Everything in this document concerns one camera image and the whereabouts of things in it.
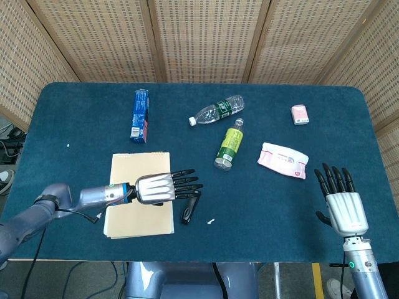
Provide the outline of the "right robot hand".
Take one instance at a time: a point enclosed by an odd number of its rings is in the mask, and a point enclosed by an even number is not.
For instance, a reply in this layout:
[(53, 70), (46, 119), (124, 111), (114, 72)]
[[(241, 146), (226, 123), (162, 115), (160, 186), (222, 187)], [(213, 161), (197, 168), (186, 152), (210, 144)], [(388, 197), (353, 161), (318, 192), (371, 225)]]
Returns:
[(314, 170), (329, 214), (317, 211), (317, 218), (341, 237), (362, 236), (368, 231), (368, 221), (361, 197), (346, 168), (322, 164), (323, 171)]

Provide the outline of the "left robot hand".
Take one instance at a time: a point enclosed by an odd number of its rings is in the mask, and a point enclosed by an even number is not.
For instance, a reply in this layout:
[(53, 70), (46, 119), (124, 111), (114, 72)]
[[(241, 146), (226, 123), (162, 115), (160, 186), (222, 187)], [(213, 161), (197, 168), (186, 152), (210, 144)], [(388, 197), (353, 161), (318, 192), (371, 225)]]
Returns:
[(160, 205), (164, 202), (198, 197), (203, 185), (198, 183), (198, 177), (190, 176), (194, 172), (194, 169), (186, 169), (142, 176), (135, 183), (134, 198), (140, 204)]

